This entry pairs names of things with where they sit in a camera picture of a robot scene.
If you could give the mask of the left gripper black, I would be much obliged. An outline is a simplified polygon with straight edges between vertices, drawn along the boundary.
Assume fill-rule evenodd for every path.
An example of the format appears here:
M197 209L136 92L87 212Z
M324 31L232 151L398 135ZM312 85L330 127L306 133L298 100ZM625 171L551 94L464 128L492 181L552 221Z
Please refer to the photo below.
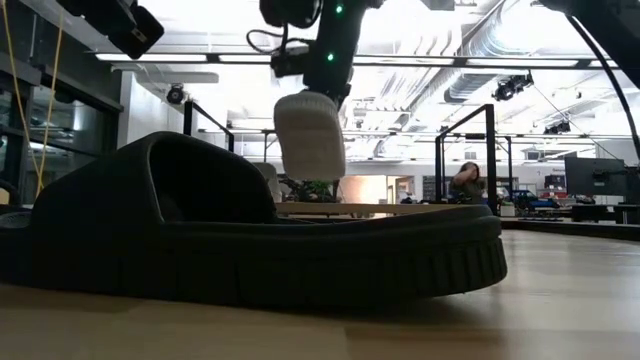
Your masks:
M355 43L326 46L314 42L303 76L306 89L328 97L340 108L351 91L355 50Z

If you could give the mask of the black rubber slide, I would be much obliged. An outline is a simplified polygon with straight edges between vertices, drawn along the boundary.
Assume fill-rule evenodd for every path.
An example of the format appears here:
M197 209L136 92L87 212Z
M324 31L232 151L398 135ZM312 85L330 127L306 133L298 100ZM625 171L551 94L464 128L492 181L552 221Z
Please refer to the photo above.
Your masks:
M0 281L216 305L369 307L506 277L483 205L338 223L280 217L256 166L156 132L0 214Z

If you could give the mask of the black-framed wooden shelf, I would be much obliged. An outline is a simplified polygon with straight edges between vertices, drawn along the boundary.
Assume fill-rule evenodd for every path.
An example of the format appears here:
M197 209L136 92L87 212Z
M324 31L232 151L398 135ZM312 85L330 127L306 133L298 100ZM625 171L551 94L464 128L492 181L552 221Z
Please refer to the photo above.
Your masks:
M194 113L198 113L213 123L220 131L226 135L226 146L230 152L234 152L235 149L235 136L244 134L261 134L264 137L263 145L263 160L267 159L267 149L269 147L268 137L270 135L276 135L275 129L231 129L216 121L208 112L206 112L200 105L192 100L187 100L184 103L184 119L183 119L183 133L191 136L194 132ZM454 130L459 126L466 124L468 121L481 114L485 117L485 133L454 133ZM462 137L466 140L483 140L486 146L487 156L487 179L488 179L488 206L494 215L499 215L499 206L497 198L496 182L497 182L497 158L496 158L496 141L495 133L495 109L492 104L484 104L462 118L459 122L439 133L432 142L435 144L435 192L434 196L430 198L431 204L443 204L445 201L445 148L444 143L449 135L455 135Z

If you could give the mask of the overhead light bar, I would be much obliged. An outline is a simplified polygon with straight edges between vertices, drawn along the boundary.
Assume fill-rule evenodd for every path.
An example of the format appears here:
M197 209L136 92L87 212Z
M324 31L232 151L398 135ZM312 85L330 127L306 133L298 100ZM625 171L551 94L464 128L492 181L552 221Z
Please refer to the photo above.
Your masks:
M142 55L139 59L131 59L120 53L95 53L95 56L100 61L110 63L268 65L271 62L269 55L257 53L150 53ZM531 70L596 70L602 68L602 63L598 59L592 58L400 55L357 55L353 60L353 65Z

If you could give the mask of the green background plant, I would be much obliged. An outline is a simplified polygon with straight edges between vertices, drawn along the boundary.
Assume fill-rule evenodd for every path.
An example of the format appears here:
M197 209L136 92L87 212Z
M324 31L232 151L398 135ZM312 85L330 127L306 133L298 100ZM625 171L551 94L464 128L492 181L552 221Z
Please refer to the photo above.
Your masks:
M285 200L289 202L336 203L338 201L333 182L294 180L285 177L281 178L279 183L289 189L289 193L285 196Z

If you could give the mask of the black ceiling spotlight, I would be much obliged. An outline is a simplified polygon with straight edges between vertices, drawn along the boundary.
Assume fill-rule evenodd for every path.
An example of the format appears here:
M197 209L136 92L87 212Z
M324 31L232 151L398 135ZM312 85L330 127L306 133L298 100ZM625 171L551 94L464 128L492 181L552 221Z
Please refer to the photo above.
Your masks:
M166 94L166 100L173 105L181 105L185 102L187 95L184 91L184 85L181 83L172 84Z

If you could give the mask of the person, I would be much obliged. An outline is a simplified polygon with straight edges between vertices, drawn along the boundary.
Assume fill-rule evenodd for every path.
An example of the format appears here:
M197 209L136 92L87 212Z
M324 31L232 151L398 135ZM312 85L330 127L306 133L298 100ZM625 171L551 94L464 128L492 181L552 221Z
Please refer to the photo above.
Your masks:
M474 162L466 162L449 184L449 198L458 204L483 204L485 181Z

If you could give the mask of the blue background object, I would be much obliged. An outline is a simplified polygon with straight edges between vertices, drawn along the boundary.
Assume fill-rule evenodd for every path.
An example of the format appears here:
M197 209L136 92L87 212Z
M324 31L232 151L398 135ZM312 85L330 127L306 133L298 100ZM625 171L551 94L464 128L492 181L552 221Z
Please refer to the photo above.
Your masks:
M514 190L511 199L516 208L520 210L536 210L538 208L558 209L560 204L554 199L540 199L529 190Z

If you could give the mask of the black computer monitor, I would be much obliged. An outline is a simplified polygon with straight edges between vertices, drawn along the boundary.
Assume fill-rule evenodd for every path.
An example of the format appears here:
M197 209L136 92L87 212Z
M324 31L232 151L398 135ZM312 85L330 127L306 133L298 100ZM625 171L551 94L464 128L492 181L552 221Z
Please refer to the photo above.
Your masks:
M622 160L605 158L564 159L566 188L570 195L624 196L626 168Z

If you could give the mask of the black metal table frame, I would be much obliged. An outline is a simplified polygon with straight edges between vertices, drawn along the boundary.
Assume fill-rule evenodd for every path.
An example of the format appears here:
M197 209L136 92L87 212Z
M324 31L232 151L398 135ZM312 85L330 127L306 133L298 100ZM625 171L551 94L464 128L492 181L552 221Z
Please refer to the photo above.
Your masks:
M503 229L640 242L640 226L502 218Z

